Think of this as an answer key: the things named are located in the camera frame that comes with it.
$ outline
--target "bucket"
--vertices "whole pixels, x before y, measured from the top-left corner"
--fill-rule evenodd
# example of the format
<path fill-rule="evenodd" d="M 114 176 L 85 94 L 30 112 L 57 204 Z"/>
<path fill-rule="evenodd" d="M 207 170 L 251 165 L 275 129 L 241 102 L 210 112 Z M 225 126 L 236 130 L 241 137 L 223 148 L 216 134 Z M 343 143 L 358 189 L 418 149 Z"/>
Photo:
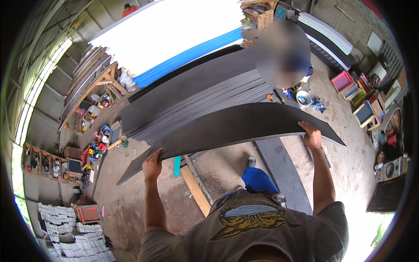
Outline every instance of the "bucket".
<path fill-rule="evenodd" d="M 298 106 L 300 108 L 308 107 L 311 105 L 311 96 L 306 91 L 298 91 L 295 95 Z"/>

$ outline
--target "man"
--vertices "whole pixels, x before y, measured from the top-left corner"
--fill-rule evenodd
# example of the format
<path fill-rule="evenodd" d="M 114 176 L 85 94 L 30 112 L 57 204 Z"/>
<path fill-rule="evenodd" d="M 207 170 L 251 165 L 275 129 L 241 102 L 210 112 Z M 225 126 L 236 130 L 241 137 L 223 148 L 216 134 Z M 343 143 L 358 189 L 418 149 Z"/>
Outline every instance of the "man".
<path fill-rule="evenodd" d="M 122 18 L 124 18 L 125 16 L 137 11 L 138 7 L 136 7 L 135 5 L 129 5 L 129 4 L 125 4 L 124 5 L 124 11 L 122 12 Z"/>
<path fill-rule="evenodd" d="M 341 261 L 349 240 L 344 206 L 335 202 L 320 131 L 306 122 L 298 124 L 308 134 L 304 141 L 314 158 L 313 216 L 284 208 L 273 199 L 270 193 L 276 187 L 250 157 L 242 176 L 247 190 L 217 200 L 206 219 L 184 236 L 176 236 L 168 231 L 157 190 L 159 149 L 142 164 L 145 234 L 138 260 Z"/>

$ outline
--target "teal strip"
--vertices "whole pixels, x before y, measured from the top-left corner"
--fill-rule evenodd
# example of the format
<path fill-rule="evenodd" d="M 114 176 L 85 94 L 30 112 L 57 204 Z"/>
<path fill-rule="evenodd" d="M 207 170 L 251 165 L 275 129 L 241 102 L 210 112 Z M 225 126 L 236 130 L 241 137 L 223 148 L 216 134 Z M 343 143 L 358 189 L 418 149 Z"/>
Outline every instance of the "teal strip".
<path fill-rule="evenodd" d="M 173 175 L 177 176 L 181 173 L 181 156 L 175 157 L 175 170 L 173 171 Z"/>

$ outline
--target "speaker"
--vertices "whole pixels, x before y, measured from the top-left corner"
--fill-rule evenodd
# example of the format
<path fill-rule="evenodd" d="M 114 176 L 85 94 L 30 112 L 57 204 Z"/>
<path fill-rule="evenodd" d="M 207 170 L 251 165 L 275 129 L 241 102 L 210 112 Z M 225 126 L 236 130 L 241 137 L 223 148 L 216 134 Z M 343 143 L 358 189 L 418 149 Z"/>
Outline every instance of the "speaker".
<path fill-rule="evenodd" d="M 383 167 L 381 168 L 381 170 L 378 171 L 378 174 L 375 178 L 376 181 L 377 182 L 387 181 L 387 180 L 400 176 L 401 169 L 402 169 L 402 166 L 401 166 L 402 158 L 403 157 L 401 156 L 399 158 L 396 158 L 393 161 L 385 163 Z"/>

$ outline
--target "concrete floor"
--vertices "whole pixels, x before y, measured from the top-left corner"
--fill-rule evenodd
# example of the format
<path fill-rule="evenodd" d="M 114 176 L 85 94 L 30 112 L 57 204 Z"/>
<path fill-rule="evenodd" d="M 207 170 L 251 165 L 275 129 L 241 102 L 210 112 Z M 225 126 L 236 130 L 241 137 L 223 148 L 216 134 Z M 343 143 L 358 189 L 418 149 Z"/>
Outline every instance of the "concrete floor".
<path fill-rule="evenodd" d="M 321 114 L 314 109 L 304 109 L 309 114 L 326 121 L 347 144 L 346 148 L 329 141 L 323 142 L 325 153 L 331 164 L 331 173 L 336 188 L 336 200 L 346 207 L 349 223 L 350 243 L 346 261 L 361 261 L 369 254 L 369 247 L 375 236 L 377 217 L 365 213 L 375 189 L 372 167 L 375 151 L 365 130 L 361 129 L 352 115 L 350 103 L 338 96 L 329 81 L 331 71 L 317 57 L 312 55 L 314 75 L 311 95 L 322 98 L 327 110 Z M 308 83 L 302 85 L 307 89 Z M 103 124 L 111 124 L 118 119 L 118 111 L 128 104 L 123 98 L 118 104 L 99 115 L 93 127 L 79 138 L 84 148 L 93 139 L 93 132 Z M 313 163 L 301 137 L 281 139 L 301 177 L 310 203 L 313 205 Z M 103 162 L 93 201 L 105 206 L 105 216 L 100 223 L 105 234 L 113 241 L 115 257 L 121 261 L 135 260 L 141 248 L 143 227 L 143 173 L 132 177 L 121 186 L 116 186 L 129 163 L 147 150 L 144 142 L 129 139 L 127 148 L 114 147 Z M 255 155 L 257 167 L 266 170 L 252 143 L 231 145 L 210 150 L 200 156 L 194 165 L 205 187 L 215 200 L 243 185 L 240 176 L 248 155 Z M 185 233 L 204 219 L 198 205 L 183 181 L 182 176 L 173 175 L 173 158 L 163 161 L 162 173 L 158 179 L 160 197 L 166 210 L 168 228 L 175 234 Z M 91 185 L 86 196 L 93 193 Z"/>

